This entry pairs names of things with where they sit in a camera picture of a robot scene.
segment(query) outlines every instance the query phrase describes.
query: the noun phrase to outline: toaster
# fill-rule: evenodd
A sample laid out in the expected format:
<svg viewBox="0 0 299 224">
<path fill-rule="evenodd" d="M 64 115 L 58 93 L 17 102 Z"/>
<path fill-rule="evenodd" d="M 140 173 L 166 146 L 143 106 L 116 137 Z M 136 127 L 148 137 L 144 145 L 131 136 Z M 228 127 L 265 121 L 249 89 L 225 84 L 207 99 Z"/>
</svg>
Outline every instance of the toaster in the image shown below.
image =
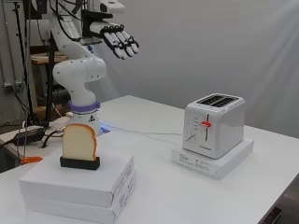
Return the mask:
<svg viewBox="0 0 299 224">
<path fill-rule="evenodd" d="M 218 159 L 243 140 L 245 101 L 214 93 L 187 105 L 182 146 Z"/>
</svg>

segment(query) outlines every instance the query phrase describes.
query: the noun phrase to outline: sticker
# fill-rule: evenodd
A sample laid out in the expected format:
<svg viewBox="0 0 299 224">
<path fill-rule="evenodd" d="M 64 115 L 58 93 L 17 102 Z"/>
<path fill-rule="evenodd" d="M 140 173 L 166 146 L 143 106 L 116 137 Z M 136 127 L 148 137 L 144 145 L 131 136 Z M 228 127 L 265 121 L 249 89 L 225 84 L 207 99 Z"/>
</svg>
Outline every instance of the sticker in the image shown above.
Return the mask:
<svg viewBox="0 0 299 224">
<path fill-rule="evenodd" d="M 90 119 L 88 120 L 89 122 L 93 122 L 93 121 L 95 121 L 95 118 L 94 118 L 94 116 L 93 115 L 91 115 L 91 117 L 90 117 Z"/>
</svg>

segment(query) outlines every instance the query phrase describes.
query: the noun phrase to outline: floor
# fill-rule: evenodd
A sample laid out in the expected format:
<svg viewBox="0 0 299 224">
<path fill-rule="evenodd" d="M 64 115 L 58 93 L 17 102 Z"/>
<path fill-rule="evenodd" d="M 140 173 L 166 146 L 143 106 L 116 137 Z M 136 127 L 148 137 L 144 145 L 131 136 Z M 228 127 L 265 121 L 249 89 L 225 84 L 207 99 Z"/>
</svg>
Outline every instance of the floor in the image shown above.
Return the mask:
<svg viewBox="0 0 299 224">
<path fill-rule="evenodd" d="M 299 176 L 289 186 L 276 207 L 282 209 L 281 217 L 276 224 L 299 223 Z"/>
</svg>

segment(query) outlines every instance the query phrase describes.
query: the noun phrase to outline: white wall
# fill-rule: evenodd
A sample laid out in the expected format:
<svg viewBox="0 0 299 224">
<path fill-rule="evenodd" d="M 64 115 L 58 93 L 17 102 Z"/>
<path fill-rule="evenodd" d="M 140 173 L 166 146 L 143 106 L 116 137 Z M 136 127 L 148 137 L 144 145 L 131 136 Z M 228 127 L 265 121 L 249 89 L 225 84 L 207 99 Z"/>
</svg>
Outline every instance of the white wall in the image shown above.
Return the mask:
<svg viewBox="0 0 299 224">
<path fill-rule="evenodd" d="M 298 0 L 122 0 L 140 54 L 102 47 L 100 99 L 120 95 L 184 108 L 212 92 L 242 96 L 247 124 L 299 136 Z"/>
</svg>

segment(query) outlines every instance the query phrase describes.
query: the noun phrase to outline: cardboard box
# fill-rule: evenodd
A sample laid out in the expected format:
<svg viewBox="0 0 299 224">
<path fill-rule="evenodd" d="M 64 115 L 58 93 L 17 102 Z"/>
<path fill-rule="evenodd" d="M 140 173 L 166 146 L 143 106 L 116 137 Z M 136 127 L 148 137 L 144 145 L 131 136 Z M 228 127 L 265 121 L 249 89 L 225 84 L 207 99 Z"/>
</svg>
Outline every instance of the cardboard box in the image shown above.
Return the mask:
<svg viewBox="0 0 299 224">
<path fill-rule="evenodd" d="M 101 166 L 96 171 L 64 168 L 58 149 L 20 180 L 21 194 L 65 203 L 111 207 L 134 170 L 133 155 L 113 148 L 98 150 Z"/>
<path fill-rule="evenodd" d="M 223 179 L 234 168 L 252 153 L 254 141 L 244 138 L 242 142 L 214 160 L 182 147 L 174 148 L 171 152 L 172 162 L 184 168 L 191 169 L 213 179 Z"/>
<path fill-rule="evenodd" d="M 26 209 L 32 212 L 48 214 L 56 217 L 69 217 L 95 223 L 113 224 L 127 204 L 136 184 L 136 171 L 129 176 L 119 196 L 110 208 L 64 203 L 48 199 L 24 196 Z"/>
</svg>

